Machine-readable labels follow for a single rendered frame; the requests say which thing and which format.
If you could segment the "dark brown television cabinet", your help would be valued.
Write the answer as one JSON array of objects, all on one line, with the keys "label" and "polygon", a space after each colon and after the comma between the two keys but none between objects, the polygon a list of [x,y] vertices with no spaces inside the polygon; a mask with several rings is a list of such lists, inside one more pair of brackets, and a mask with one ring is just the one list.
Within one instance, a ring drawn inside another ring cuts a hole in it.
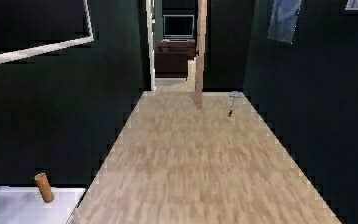
[{"label": "dark brown television cabinet", "polygon": [[162,41],[155,50],[157,78],[188,78],[188,61],[195,57],[196,42]]}]

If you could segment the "grey spatula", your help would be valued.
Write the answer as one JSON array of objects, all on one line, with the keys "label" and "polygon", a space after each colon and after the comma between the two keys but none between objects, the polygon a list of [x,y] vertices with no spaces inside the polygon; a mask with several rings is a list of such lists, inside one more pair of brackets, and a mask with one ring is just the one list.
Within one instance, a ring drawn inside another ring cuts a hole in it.
[{"label": "grey spatula", "polygon": [[228,112],[229,117],[231,117],[232,114],[233,114],[235,100],[238,99],[238,98],[241,98],[242,95],[243,95],[243,93],[239,92],[239,91],[232,91],[232,92],[229,93],[229,97],[232,99],[231,106],[230,106],[230,109],[229,109],[229,112]]}]

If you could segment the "brown wooden room door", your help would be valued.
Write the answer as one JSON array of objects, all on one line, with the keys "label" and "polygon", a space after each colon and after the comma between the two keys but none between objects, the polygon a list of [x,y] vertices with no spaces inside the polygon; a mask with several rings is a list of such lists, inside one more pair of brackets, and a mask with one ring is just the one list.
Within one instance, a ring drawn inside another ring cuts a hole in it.
[{"label": "brown wooden room door", "polygon": [[205,35],[207,24],[207,0],[198,0],[198,36],[197,36],[197,57],[195,76],[195,102],[198,109],[202,108],[203,96],[203,73],[205,54]]}]

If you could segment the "grey television set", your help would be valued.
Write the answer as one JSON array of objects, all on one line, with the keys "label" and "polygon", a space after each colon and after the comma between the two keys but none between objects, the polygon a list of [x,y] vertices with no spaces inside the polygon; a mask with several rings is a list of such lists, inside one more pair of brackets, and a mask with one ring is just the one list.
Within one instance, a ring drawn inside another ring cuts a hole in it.
[{"label": "grey television set", "polygon": [[192,39],[194,37],[194,16],[164,15],[163,37],[165,39]]}]

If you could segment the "blue hanging cloth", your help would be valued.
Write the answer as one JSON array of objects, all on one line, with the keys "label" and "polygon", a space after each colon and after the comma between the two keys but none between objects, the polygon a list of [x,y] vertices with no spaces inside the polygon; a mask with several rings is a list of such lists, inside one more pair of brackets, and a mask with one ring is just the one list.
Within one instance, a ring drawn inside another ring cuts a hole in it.
[{"label": "blue hanging cloth", "polygon": [[293,42],[302,0],[274,0],[268,28],[268,39]]}]

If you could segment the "brown cylinder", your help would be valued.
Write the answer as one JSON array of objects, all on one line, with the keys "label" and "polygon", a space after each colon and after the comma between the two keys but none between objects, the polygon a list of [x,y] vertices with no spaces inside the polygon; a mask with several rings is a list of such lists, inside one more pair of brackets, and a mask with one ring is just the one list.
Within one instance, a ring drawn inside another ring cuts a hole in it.
[{"label": "brown cylinder", "polygon": [[54,200],[54,195],[45,173],[39,173],[34,176],[34,181],[45,203],[51,203]]}]

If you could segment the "white table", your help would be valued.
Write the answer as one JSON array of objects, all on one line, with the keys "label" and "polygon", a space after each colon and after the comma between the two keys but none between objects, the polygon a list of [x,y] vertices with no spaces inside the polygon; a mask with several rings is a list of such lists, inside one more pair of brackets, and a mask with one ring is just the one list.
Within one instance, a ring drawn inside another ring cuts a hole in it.
[{"label": "white table", "polygon": [[45,203],[37,187],[0,186],[0,224],[67,224],[85,188],[51,188]]}]

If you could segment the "white door frame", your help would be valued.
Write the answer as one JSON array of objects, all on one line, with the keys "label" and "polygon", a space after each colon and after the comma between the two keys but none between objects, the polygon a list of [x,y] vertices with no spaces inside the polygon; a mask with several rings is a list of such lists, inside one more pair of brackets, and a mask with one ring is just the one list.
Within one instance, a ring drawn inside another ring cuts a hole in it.
[{"label": "white door frame", "polygon": [[155,86],[155,67],[154,67],[154,37],[153,37],[153,0],[145,0],[147,13],[147,31],[150,59],[151,91],[156,90]]}]

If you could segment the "white framed wall picture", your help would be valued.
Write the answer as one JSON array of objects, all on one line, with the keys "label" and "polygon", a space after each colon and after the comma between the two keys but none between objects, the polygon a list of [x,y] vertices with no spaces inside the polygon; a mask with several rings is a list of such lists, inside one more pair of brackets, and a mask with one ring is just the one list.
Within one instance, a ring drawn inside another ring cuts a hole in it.
[{"label": "white framed wall picture", "polygon": [[87,28],[89,31],[89,36],[84,38],[78,38],[78,39],[72,39],[68,41],[63,41],[59,43],[54,44],[46,44],[38,47],[18,50],[18,51],[12,51],[7,53],[0,54],[0,64],[13,62],[21,59],[26,59],[30,57],[34,57],[37,55],[42,55],[46,53],[51,53],[57,50],[62,50],[66,48],[71,48],[83,44],[87,44],[94,41],[94,35],[92,31],[92,25],[91,25],[91,18],[90,18],[90,10],[88,5],[88,0],[82,0],[84,11],[85,11],[85,18],[87,19]]}]

